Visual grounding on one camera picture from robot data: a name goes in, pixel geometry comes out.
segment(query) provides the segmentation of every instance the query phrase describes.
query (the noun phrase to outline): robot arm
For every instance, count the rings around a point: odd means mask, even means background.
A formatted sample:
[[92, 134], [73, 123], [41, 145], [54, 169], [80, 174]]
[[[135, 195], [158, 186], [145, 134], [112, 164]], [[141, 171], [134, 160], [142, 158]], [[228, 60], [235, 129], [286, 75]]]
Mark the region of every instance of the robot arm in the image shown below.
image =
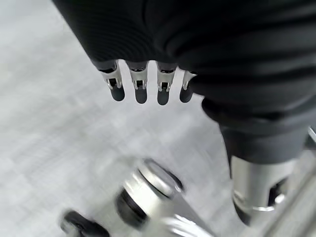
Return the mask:
[[250, 225], [284, 200], [287, 179], [316, 117], [315, 1], [54, 3], [115, 100], [124, 98], [118, 67], [109, 63], [117, 59], [128, 61], [140, 103], [147, 98], [148, 60], [160, 62], [162, 105], [175, 69], [163, 67], [177, 64], [191, 72], [181, 100], [187, 102], [192, 92], [203, 95], [204, 111], [218, 122], [233, 201], [244, 223]]

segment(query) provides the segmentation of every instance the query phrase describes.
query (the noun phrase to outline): gray floor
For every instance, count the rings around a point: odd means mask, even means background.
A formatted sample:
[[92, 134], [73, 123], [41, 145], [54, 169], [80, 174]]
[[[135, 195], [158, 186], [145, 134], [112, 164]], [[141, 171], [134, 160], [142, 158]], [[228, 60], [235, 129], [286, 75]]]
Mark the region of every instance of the gray floor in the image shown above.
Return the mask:
[[[162, 107], [151, 62], [149, 99], [139, 105], [120, 62], [126, 99], [118, 103], [49, 1], [2, 0], [0, 32], [0, 236], [62, 237], [58, 220], [67, 208], [93, 216], [114, 236], [134, 235], [111, 222], [111, 198], [144, 157], [181, 177], [186, 199], [218, 236], [301, 236], [300, 229], [283, 234], [284, 221], [250, 230], [238, 220], [218, 128], [200, 97], [178, 99], [183, 72]], [[304, 151], [296, 192], [314, 167], [313, 152]], [[298, 208], [311, 219], [314, 206], [304, 207], [309, 211]], [[296, 226], [306, 222], [290, 216]]]

